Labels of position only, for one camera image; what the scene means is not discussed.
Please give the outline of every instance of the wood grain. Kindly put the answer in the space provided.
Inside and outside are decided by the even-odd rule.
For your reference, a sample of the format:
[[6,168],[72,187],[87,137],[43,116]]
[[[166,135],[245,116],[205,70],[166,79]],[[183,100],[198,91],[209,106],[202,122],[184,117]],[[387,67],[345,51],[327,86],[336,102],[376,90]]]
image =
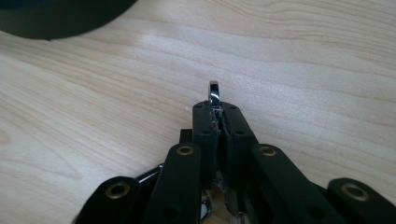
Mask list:
[[140,0],[78,37],[0,33],[0,223],[70,223],[163,161],[211,79],[310,180],[396,203],[395,40],[393,1]]

